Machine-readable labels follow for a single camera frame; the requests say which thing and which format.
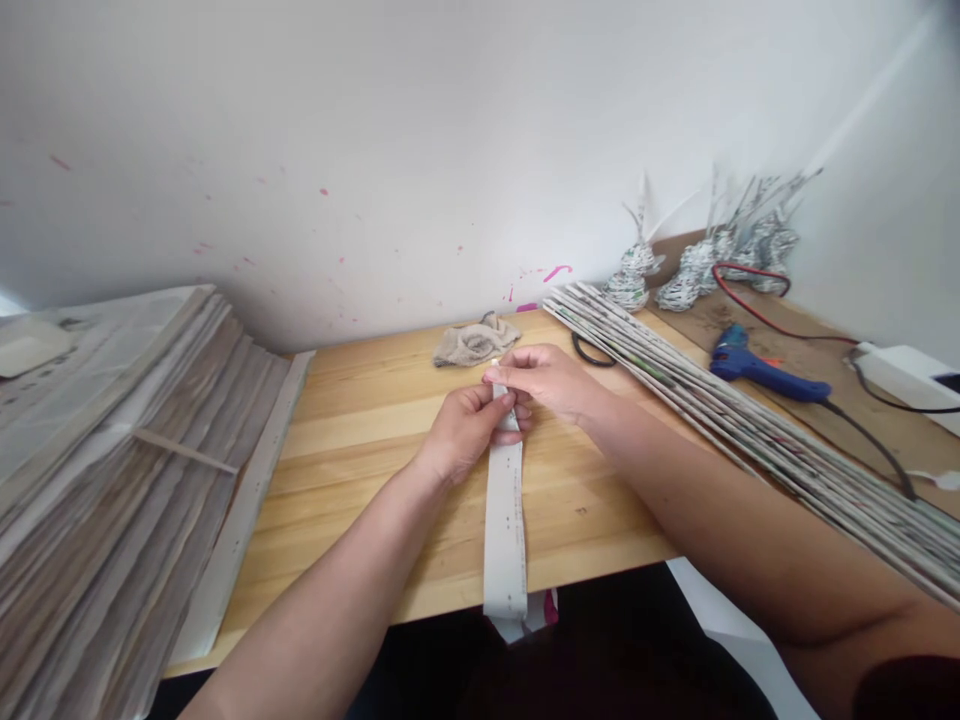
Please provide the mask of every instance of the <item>blue glue gun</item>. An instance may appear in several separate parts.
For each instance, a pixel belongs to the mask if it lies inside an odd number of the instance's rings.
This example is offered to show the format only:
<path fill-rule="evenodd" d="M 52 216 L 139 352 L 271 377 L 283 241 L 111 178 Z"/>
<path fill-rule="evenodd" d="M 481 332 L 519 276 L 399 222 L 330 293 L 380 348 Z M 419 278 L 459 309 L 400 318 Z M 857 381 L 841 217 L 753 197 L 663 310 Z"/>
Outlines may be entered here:
<path fill-rule="evenodd" d="M 727 381 L 745 377 L 799 402 L 820 402 L 832 390 L 827 383 L 804 380 L 764 362 L 747 350 L 749 336 L 742 325 L 732 325 L 713 349 L 710 372 Z"/>

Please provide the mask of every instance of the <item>table surface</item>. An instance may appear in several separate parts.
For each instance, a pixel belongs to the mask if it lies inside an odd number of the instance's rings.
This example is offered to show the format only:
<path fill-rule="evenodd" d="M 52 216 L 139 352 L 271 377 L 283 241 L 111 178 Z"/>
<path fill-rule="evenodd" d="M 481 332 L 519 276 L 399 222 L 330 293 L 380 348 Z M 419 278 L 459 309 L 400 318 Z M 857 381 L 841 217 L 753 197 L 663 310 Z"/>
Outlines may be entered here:
<path fill-rule="evenodd" d="M 647 311 L 651 329 L 700 363 L 707 354 Z M 518 345 L 554 343 L 573 355 L 569 331 L 543 310 L 508 316 Z M 478 383 L 485 365 L 434 368 L 443 328 L 322 348 L 307 376 L 270 490 L 212 652 L 167 675 L 215 667 L 260 614 L 350 526 L 414 454 L 451 390 Z M 626 370 L 587 371 L 677 432 L 709 447 Z M 773 403 L 749 385 L 748 394 Z M 637 496 L 578 428 L 535 407 L 524 443 L 523 513 L 530 592 L 676 557 Z M 717 455 L 717 462 L 729 462 Z M 427 539 L 394 617 L 438 615 L 483 602 L 487 463 L 454 489 Z"/>

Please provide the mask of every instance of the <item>power cord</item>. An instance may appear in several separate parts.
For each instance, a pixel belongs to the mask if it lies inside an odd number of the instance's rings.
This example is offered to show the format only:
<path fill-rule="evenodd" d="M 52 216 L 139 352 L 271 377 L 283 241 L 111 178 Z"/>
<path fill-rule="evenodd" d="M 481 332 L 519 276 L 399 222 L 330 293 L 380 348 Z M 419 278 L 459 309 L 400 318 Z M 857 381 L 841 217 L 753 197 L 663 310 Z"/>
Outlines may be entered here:
<path fill-rule="evenodd" d="M 903 469 L 903 465 L 893 456 L 893 453 L 887 450 L 887 448 L 877 440 L 869 430 L 867 430 L 863 425 L 858 423 L 852 417 L 847 415 L 843 408 L 834 405 L 832 402 L 824 398 L 821 400 L 819 405 L 823 405 L 827 410 L 832 412 L 837 417 L 841 417 L 850 423 L 854 428 L 860 431 L 860 434 L 863 435 L 867 440 L 870 441 L 870 444 L 873 445 L 877 450 L 880 451 L 880 454 L 886 458 L 887 462 L 893 467 L 893 471 L 897 474 L 897 478 L 900 480 L 900 489 L 903 491 L 904 497 L 911 502 L 917 501 L 917 493 L 913 489 L 913 482 L 910 480 L 910 476 L 907 475 L 906 471 Z"/>
<path fill-rule="evenodd" d="M 799 340 L 833 340 L 836 342 L 842 342 L 842 343 L 847 343 L 849 345 L 853 345 L 854 347 L 850 350 L 849 354 L 847 355 L 847 362 L 850 363 L 850 365 L 854 369 L 854 372 L 856 372 L 857 380 L 859 380 L 860 386 L 864 389 L 864 391 L 868 395 L 870 395 L 870 397 L 875 398 L 876 400 L 879 400 L 884 405 L 889 405 L 890 407 L 894 407 L 894 408 L 897 408 L 898 410 L 904 410 L 907 412 L 923 413 L 923 414 L 960 412 L 960 407 L 937 409 L 937 410 L 924 410 L 919 408 L 912 408 L 908 405 L 900 405 L 899 403 L 894 403 L 889 400 L 885 400 L 882 397 L 879 397 L 867 385 L 867 379 L 863 375 L 863 370 L 860 369 L 860 366 L 857 365 L 856 361 L 853 359 L 853 354 L 857 351 L 857 348 L 860 345 L 859 340 L 854 340 L 853 338 L 844 337 L 842 335 L 798 335 L 797 333 L 790 332 L 789 330 L 786 330 L 780 327 L 775 322 L 773 322 L 768 317 L 766 317 L 763 313 L 750 307 L 747 303 L 745 303 L 742 299 L 740 299 L 739 297 L 737 297 L 737 295 L 733 293 L 733 291 L 730 289 L 730 287 L 727 285 L 726 281 L 724 280 L 723 276 L 720 275 L 720 270 L 722 268 L 741 270 L 743 272 L 750 273 L 751 275 L 762 275 L 764 277 L 772 277 L 772 278 L 776 278 L 777 280 L 782 280 L 784 283 L 784 288 L 783 288 L 783 292 L 780 293 L 780 297 L 784 297 L 787 294 L 787 292 L 790 290 L 790 278 L 784 275 L 780 275 L 779 273 L 772 273 L 766 270 L 757 270 L 756 268 L 746 267 L 745 265 L 736 265 L 734 263 L 716 263 L 712 268 L 714 280 L 717 281 L 717 285 L 720 286 L 720 289 L 723 290 L 730 297 L 731 300 L 733 300 L 740 307 L 742 307 L 748 313 L 750 313 L 755 318 L 757 318 L 757 320 L 767 325 L 768 327 L 773 328 L 774 330 L 781 333 L 782 335 L 786 335 L 787 337 L 797 338 Z M 832 412 L 837 417 L 846 420 L 848 423 L 850 423 L 850 425 L 854 429 L 856 429 L 861 435 L 863 435 L 867 440 L 870 441 L 870 444 L 873 445 L 880 452 L 881 455 L 883 455 L 886 461 L 890 463 L 890 466 L 893 468 L 894 472 L 897 474 L 897 478 L 900 480 L 900 488 L 903 492 L 904 497 L 906 497 L 907 500 L 910 500 L 911 502 L 916 502 L 917 493 L 913 488 L 913 482 L 910 480 L 910 476 L 907 475 L 906 471 L 903 469 L 903 466 L 893 456 L 893 453 L 891 453 L 883 445 L 883 443 L 877 440 L 877 438 L 875 438 L 870 433 L 869 430 L 863 427 L 863 425 L 861 425 L 852 417 L 847 415 L 847 413 L 844 412 L 843 408 L 840 408 L 837 405 L 834 405 L 832 402 L 830 402 L 826 398 L 821 400 L 819 404 L 825 407 L 830 412 Z"/>
<path fill-rule="evenodd" d="M 754 308 L 750 307 L 745 303 L 741 298 L 734 294 L 734 292 L 727 285 L 723 276 L 720 275 L 721 268 L 731 268 L 733 270 L 742 270 L 743 272 L 750 273 L 752 275 L 763 275 L 764 277 L 772 277 L 777 280 L 782 280 L 784 282 L 783 292 L 780 293 L 780 297 L 784 297 L 787 292 L 790 290 L 790 278 L 786 275 L 781 275 L 779 273 L 767 272 L 766 270 L 757 270 L 756 268 L 747 267 L 745 265 L 735 265 L 734 263 L 717 263 L 713 266 L 713 278 L 717 281 L 717 284 L 720 286 L 720 289 L 723 290 L 731 300 L 737 303 L 740 307 L 746 310 L 748 313 L 753 315 L 757 320 L 762 322 L 764 325 L 767 325 L 778 333 L 786 335 L 787 337 L 797 338 L 799 340 L 836 340 L 837 342 L 848 343 L 853 345 L 854 348 L 847 354 L 847 363 L 850 364 L 850 367 L 853 368 L 853 371 L 857 374 L 857 380 L 860 383 L 860 387 L 863 388 L 863 391 L 867 393 L 874 400 L 882 402 L 888 407 L 896 408 L 897 410 L 903 410 L 904 412 L 919 413 L 921 415 L 947 415 L 950 413 L 960 412 L 960 407 L 952 408 L 915 408 L 910 407 L 909 405 L 901 405 L 900 403 L 887 400 L 886 398 L 880 397 L 875 393 L 867 382 L 867 378 L 863 374 L 863 370 L 860 369 L 860 366 L 857 364 L 856 360 L 853 359 L 854 353 L 857 351 L 858 345 L 860 345 L 859 340 L 854 340 L 853 338 L 844 337 L 842 335 L 797 335 L 792 333 L 789 330 L 785 330 L 775 322 L 766 317 L 763 313 Z"/>

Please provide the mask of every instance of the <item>red wire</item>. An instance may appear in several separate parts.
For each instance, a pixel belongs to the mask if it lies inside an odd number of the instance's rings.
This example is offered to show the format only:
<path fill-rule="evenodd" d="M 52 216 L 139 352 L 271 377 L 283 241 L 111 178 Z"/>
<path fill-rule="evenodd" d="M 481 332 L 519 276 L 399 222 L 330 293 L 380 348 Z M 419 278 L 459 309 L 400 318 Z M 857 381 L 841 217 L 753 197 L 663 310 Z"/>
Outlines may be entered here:
<path fill-rule="evenodd" d="M 748 313 L 753 315 L 760 322 L 769 325 L 774 330 L 779 333 L 786 335 L 787 337 L 799 338 L 800 340 L 836 340 L 837 342 L 845 342 L 851 345 L 859 345 L 860 341 L 854 340 L 853 338 L 843 337 L 841 335 L 797 335 L 792 333 L 789 330 L 784 330 L 782 327 L 777 325 L 772 320 L 765 317 L 763 314 L 754 310 L 752 307 L 747 305 L 743 300 L 741 300 L 737 295 L 734 295 L 733 291 L 727 286 L 726 281 L 720 275 L 720 268 L 731 268 L 733 270 L 742 270 L 743 272 L 751 273 L 752 275 L 763 275 L 765 277 L 776 278 L 777 280 L 782 280 L 786 286 L 783 289 L 783 292 L 780 293 L 780 297 L 783 297 L 787 294 L 787 291 L 790 290 L 790 278 L 786 275 L 780 275 L 779 273 L 767 272 L 766 270 L 757 270 L 756 268 L 748 268 L 745 265 L 735 265 L 734 263 L 717 263 L 713 266 L 713 277 L 717 281 L 717 284 L 720 286 L 720 289 L 723 290 L 727 295 L 730 296 L 730 299 L 733 300 L 737 305 L 742 307 Z"/>

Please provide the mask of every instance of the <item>hand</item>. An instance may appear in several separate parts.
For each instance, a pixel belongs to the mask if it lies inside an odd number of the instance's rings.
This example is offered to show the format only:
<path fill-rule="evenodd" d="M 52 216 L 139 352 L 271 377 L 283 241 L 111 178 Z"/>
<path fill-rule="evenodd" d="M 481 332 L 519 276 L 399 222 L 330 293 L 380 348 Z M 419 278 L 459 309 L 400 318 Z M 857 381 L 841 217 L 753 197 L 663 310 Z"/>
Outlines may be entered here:
<path fill-rule="evenodd" d="M 511 409 L 516 410 L 520 432 L 497 430 Z M 517 403 L 513 392 L 494 400 L 490 385 L 454 390 L 444 399 L 413 464 L 438 481 L 457 485 L 488 445 L 513 445 L 523 440 L 533 425 L 530 415 L 530 409 Z"/>
<path fill-rule="evenodd" d="M 532 396 L 560 419 L 580 424 L 584 413 L 608 391 L 556 345 L 527 345 L 511 350 L 499 367 L 487 368 L 485 383 L 506 385 L 521 401 Z"/>

